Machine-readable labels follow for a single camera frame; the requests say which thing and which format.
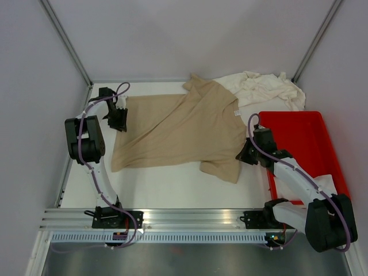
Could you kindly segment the beige t shirt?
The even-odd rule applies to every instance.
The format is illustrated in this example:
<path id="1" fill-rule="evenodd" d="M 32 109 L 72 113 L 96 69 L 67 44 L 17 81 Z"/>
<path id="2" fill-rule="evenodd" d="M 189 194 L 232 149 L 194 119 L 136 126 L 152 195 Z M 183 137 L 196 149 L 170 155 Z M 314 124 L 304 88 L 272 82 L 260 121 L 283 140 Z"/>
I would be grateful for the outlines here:
<path id="1" fill-rule="evenodd" d="M 186 94 L 128 96 L 127 131 L 116 134 L 111 171 L 199 162 L 203 173 L 237 183 L 246 141 L 238 99 L 192 75 Z"/>

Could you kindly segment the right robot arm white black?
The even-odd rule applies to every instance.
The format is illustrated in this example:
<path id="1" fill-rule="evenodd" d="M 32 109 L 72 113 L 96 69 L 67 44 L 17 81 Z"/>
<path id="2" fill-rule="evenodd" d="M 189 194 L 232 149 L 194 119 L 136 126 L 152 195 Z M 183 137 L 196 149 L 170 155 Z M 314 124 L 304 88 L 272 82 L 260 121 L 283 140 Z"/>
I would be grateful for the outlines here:
<path id="1" fill-rule="evenodd" d="M 295 158 L 285 149 L 278 149 L 269 128 L 255 126 L 237 155 L 237 160 L 261 165 L 287 184 L 303 202 L 297 207 L 285 198 L 265 203 L 263 222 L 269 227 L 280 223 L 303 233 L 317 252 L 346 252 L 357 241 L 358 234 L 350 198 L 319 186 Z"/>

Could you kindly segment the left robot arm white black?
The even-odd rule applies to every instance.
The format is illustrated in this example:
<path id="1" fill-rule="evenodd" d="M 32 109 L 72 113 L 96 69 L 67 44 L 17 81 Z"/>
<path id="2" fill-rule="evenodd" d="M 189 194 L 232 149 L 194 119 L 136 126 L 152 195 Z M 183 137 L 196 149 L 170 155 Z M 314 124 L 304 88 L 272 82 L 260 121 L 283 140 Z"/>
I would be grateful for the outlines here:
<path id="1" fill-rule="evenodd" d="M 130 87 L 130 83 L 123 82 L 116 90 L 100 88 L 98 96 L 88 101 L 80 115 L 64 122 L 69 156 L 89 176 L 95 188 L 96 208 L 107 209 L 105 220 L 114 228 L 125 223 L 125 213 L 106 171 L 106 144 L 100 121 L 106 120 L 108 127 L 118 132 L 127 131 L 128 109 L 124 94 Z"/>

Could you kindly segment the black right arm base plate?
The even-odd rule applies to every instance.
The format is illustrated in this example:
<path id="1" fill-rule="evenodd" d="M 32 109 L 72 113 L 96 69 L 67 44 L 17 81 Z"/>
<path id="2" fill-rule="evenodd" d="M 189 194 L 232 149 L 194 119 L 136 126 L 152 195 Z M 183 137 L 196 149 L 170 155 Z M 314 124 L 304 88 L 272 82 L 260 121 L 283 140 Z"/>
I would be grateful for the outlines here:
<path id="1" fill-rule="evenodd" d="M 263 210 L 244 211 L 239 220 L 245 224 L 246 229 L 292 229 L 288 225 L 284 226 L 283 223 L 278 222 L 272 215 L 267 214 Z"/>

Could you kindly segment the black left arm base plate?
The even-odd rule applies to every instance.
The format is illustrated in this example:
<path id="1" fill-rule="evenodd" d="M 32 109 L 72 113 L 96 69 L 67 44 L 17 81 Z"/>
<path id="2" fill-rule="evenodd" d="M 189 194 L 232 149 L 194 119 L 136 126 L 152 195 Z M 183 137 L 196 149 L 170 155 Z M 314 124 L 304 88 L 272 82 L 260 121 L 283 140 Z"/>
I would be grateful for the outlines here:
<path id="1" fill-rule="evenodd" d="M 142 228 L 144 212 L 128 211 L 128 213 L 135 219 L 137 229 Z M 91 227 L 93 229 L 134 229 L 135 225 L 127 214 L 117 213 L 111 216 L 94 216 Z"/>

